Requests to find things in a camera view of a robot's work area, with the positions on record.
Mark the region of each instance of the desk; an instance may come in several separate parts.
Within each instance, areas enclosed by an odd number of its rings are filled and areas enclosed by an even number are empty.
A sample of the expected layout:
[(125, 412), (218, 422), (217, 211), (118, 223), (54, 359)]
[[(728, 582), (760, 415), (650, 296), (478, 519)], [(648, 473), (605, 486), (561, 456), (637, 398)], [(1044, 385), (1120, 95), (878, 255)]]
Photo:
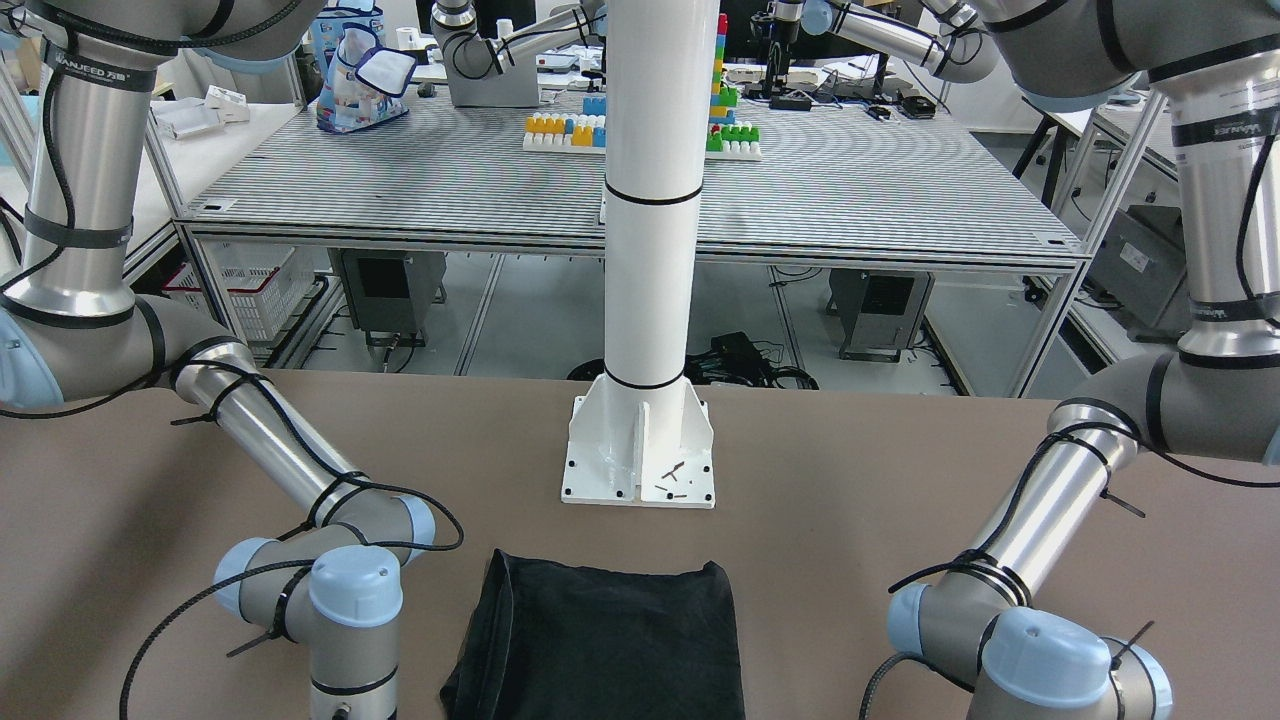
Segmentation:
[[(461, 551), (424, 556), (403, 575), (401, 716), (433, 720), (494, 547), (648, 573), (714, 560), (733, 584), (748, 716), (855, 716), (863, 685), (892, 652), (884, 588), (973, 541), (1052, 407), (700, 388), (716, 425), (719, 502), (653, 510), (559, 502), (579, 383), (271, 375), (374, 479), (435, 495), (467, 528)], [(220, 430), (168, 425), (191, 411), (146, 391), (54, 423), (0, 420), (6, 717), (115, 717), (120, 679), (155, 623), (209, 584), (232, 544), (302, 516)], [(1274, 717), (1280, 493), (1212, 486), (1153, 456), (1115, 489), (1149, 518), (1100, 502), (1037, 605), (1125, 637), (1155, 619), (1143, 646), (1172, 676), (1179, 717)], [(305, 716), (306, 648), (278, 641), (223, 657), (256, 634), (201, 603), (142, 665), (133, 716)], [(959, 720), (966, 702), (904, 666), (873, 717)]]
[[(521, 150), (527, 110), (454, 109), (443, 88), (411, 102), (404, 118), (342, 138), (301, 114), (178, 223), (201, 242), (603, 255), (603, 158)], [(564, 94), (544, 110), (580, 108)], [(877, 123), (856, 109), (744, 104), (740, 117), (763, 128), (765, 160), (707, 165), (700, 260), (1056, 277), (1088, 261), (943, 114)], [(1057, 320), (1044, 314), (1011, 395), (1034, 377)]]

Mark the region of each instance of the grey slatted table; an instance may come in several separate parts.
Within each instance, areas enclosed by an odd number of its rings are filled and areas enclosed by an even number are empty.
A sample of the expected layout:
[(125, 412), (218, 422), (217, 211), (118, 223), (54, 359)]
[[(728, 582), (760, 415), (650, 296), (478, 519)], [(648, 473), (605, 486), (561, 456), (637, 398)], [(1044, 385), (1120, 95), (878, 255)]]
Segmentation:
[[(576, 113), (581, 97), (541, 110)], [(603, 255), (604, 158), (522, 150), (529, 114), (456, 109), (444, 88), (347, 137), (301, 113), (178, 222), (207, 277), (218, 269), (202, 247), (219, 241)], [(1075, 236), (946, 115), (878, 123), (856, 106), (744, 104), (739, 117), (760, 126), (765, 159), (708, 163), (700, 260), (1057, 278), (1087, 265)], [(1030, 384), (1062, 315), (1046, 307), (1010, 395)]]

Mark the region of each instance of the floor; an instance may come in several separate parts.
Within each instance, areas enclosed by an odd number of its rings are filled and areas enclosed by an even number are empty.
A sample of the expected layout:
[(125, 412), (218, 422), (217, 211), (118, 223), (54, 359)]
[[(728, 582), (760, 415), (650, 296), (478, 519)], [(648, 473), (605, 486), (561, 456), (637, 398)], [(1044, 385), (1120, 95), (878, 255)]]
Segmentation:
[[(979, 141), (1012, 167), (1025, 136), (979, 135)], [(1096, 211), (1110, 159), (1094, 151), (1082, 192), (1064, 211), (1064, 223), (1083, 234), (1085, 213)], [(1039, 193), (1046, 169), (1032, 164), (1023, 182)], [(1166, 193), (1158, 178), (1142, 174), (1128, 202)], [(365, 346), (349, 310), (337, 313), (305, 354), (302, 366), (324, 370), (402, 372), (561, 379), (604, 351), (604, 268), (599, 260), (449, 254), (445, 297), (431, 306), (425, 347), (390, 352)], [(955, 395), (1005, 395), (1039, 311), (1023, 299), (1019, 275), (950, 273), (936, 275), (925, 327), (916, 350), (896, 363), (842, 360), (838, 318), (827, 314), (827, 272), (700, 263), (695, 269), (689, 352), (709, 348), (716, 336), (745, 332), (777, 365), (794, 365), (822, 389)], [(1087, 310), (1102, 334), (1116, 338), (1119, 355), (1149, 351), (1129, 347), (1124, 331), (1105, 311)], [(937, 357), (943, 343), (956, 373)], [(1085, 365), (1061, 341), (1033, 386), (1036, 397), (1062, 398), (1088, 377)]]

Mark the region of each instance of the white label sticker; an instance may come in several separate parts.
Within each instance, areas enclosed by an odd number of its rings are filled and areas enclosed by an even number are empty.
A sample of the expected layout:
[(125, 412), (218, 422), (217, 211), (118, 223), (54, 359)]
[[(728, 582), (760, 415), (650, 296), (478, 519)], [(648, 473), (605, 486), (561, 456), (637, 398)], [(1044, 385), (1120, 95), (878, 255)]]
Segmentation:
[(1142, 250), (1138, 250), (1128, 242), (1124, 243), (1124, 249), (1120, 250), (1120, 259), (1129, 263), (1129, 266), (1139, 273), (1147, 272), (1147, 264), (1151, 263), (1151, 258), (1147, 258), (1142, 254)]

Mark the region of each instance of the light blue joint cap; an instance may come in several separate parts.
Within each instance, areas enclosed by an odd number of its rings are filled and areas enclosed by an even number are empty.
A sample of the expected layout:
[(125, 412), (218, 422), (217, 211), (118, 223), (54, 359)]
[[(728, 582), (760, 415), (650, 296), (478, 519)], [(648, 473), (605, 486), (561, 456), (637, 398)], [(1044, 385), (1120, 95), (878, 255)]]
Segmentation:
[[(228, 550), (227, 555), (218, 561), (218, 569), (214, 570), (214, 584), (248, 570), (248, 564), (253, 561), (253, 556), (257, 555), (257, 551), (262, 550), (264, 544), (271, 542), (275, 541), (266, 538), (248, 538), (236, 543), (236, 547)], [(233, 583), (214, 593), (214, 598), (218, 601), (218, 605), (225, 607), (228, 612), (247, 623), (248, 620), (239, 609), (239, 591), (241, 584)]]
[(800, 27), (809, 35), (822, 35), (831, 29), (831, 5), (827, 0), (805, 0)]
[(1132, 83), (1133, 77), (1130, 76), (1115, 87), (1084, 97), (1046, 97), (1044, 95), (1036, 95), (1025, 88), (1023, 88), (1023, 95), (1027, 96), (1028, 102), (1041, 110), (1044, 110), (1046, 113), (1078, 113), (1080, 110), (1092, 110), (1093, 108), (1102, 105), (1110, 100), (1112, 95), (1121, 92)]
[[(413, 524), (413, 542), (417, 544), (431, 544), (435, 542), (435, 515), (431, 514), (431, 506), (412, 495), (396, 496), (396, 500), (403, 502), (408, 510), (410, 523)], [(412, 562), (422, 552), (425, 551), (408, 551), (408, 562)]]
[(1142, 666), (1147, 669), (1147, 676), (1151, 678), (1151, 689), (1156, 698), (1156, 712), (1151, 720), (1169, 720), (1174, 716), (1174, 683), (1170, 682), (1169, 674), (1165, 673), (1164, 666), (1153, 655), (1138, 646), (1130, 646), (1129, 650), (1142, 661)]
[(196, 53), (209, 58), (209, 60), (219, 68), (225, 68), (233, 73), (244, 73), (248, 76), (265, 76), (266, 73), (283, 65), (285, 60), (293, 56), (293, 50), (289, 50), (274, 60), (241, 60), (239, 58), (214, 53), (209, 47), (196, 47)]
[(1030, 607), (1000, 614), (982, 651), (982, 671), (1006, 693), (1038, 707), (1079, 710), (1111, 685), (1111, 652), (1089, 630)]
[(385, 547), (348, 544), (330, 550), (311, 568), (310, 596), (316, 611), (339, 625), (385, 625), (404, 603), (399, 561)]
[(893, 593), (888, 603), (888, 642), (899, 652), (924, 655), (920, 641), (920, 601), (929, 585), (911, 583)]
[(1267, 454), (1262, 456), (1263, 465), (1280, 465), (1280, 428), (1276, 428), (1276, 433), (1271, 436), (1271, 442), (1267, 445)]
[(23, 410), (63, 404), (58, 378), (9, 313), (0, 310), (0, 402)]

